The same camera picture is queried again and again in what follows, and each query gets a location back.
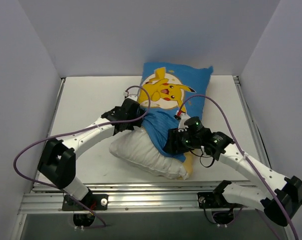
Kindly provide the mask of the white pillow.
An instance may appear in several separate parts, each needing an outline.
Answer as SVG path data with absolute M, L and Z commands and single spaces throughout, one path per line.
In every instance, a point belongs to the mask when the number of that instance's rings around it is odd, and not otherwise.
M 188 179 L 193 173 L 194 157 L 185 153 L 185 161 L 163 156 L 143 128 L 133 130 L 109 146 L 109 152 L 125 162 L 156 176 L 167 179 Z

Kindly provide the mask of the blue Pikachu pillowcase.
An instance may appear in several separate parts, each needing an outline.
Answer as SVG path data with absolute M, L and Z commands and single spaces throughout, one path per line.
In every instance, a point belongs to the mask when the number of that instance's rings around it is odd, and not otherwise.
M 187 179 L 193 171 L 193 154 L 168 154 L 163 149 L 169 129 L 178 127 L 178 111 L 192 117 L 202 117 L 206 94 L 213 67 L 193 68 L 166 62 L 146 62 L 143 65 L 138 102 L 149 106 L 142 122 L 150 140 L 165 158 L 172 158 L 182 165 L 178 179 Z

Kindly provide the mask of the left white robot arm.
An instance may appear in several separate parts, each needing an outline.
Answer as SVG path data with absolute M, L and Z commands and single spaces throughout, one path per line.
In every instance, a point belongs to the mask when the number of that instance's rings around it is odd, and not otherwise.
M 73 203 L 81 210 L 87 209 L 93 200 L 92 194 L 76 177 L 76 160 L 85 151 L 117 133 L 140 127 L 145 113 L 137 102 L 136 95 L 129 95 L 121 106 L 105 112 L 88 130 L 57 136 L 48 140 L 42 152 L 38 171 L 58 189 L 74 197 Z

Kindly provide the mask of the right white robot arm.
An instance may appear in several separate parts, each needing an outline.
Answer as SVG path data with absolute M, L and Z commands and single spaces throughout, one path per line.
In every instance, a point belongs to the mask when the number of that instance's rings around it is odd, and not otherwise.
M 229 180 L 222 181 L 213 191 L 218 206 L 238 204 L 255 208 L 279 226 L 287 226 L 302 205 L 302 181 L 287 177 L 241 152 L 234 139 L 218 131 L 212 132 L 199 117 L 176 115 L 179 125 L 168 132 L 164 151 L 183 154 L 200 149 L 215 161 L 223 163 L 248 179 L 254 186 L 243 187 Z

